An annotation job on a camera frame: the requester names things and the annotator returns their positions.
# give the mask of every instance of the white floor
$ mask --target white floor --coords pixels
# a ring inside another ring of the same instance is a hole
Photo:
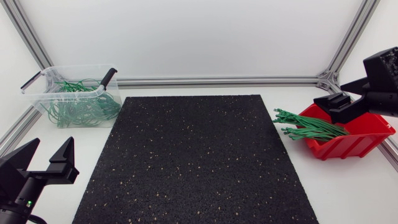
[[[313,98],[328,93],[314,87],[255,87],[121,90],[121,94],[123,98],[260,94],[271,117],[274,117],[274,108],[300,113],[311,105]],[[378,149],[362,159],[349,157],[321,161],[312,156],[303,141],[293,141],[284,136],[280,128],[285,125],[276,126],[320,223],[398,223],[398,173]],[[73,136],[75,165],[80,175],[73,185],[46,186],[32,214],[42,217],[47,223],[72,222],[110,130],[57,129],[46,116],[38,120],[21,142],[33,138],[41,140],[29,170],[45,170],[52,154]]]

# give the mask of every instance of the plastic bin handle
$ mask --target plastic bin handle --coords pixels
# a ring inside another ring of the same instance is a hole
[[[34,80],[36,80],[39,75],[40,75],[41,71],[37,72],[36,75],[34,75],[32,78],[30,78],[30,80],[28,80],[24,85],[21,86],[21,90],[25,90]]]
[[[107,72],[107,74],[105,75],[105,77],[102,79],[100,85],[104,86],[104,90],[106,90],[106,86],[108,85],[109,81],[111,81],[113,75],[118,72],[116,69],[111,68],[109,69],[109,71]]]

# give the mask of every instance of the clear plastic bin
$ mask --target clear plastic bin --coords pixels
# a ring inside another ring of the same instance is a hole
[[[112,127],[121,109],[113,65],[49,67],[21,87],[58,128]]]

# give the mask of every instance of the black rubber mat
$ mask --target black rubber mat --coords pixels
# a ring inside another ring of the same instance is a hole
[[[318,223],[259,95],[126,98],[74,223]]]

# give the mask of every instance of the aluminum frame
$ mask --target aluminum frame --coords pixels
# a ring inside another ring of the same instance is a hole
[[[10,20],[41,69],[53,66],[31,26],[18,0],[0,0]],[[225,77],[225,78],[166,78],[166,79],[121,79],[120,89],[131,88],[195,88],[195,87],[237,87],[237,86],[316,86],[330,94],[341,92],[339,72],[361,36],[366,24],[376,10],[380,0],[363,0],[343,41],[329,66],[321,74],[307,77]],[[0,157],[12,151],[28,130],[40,118],[34,107],[28,110],[0,139]],[[379,146],[392,166],[398,171],[398,144],[387,138]]]

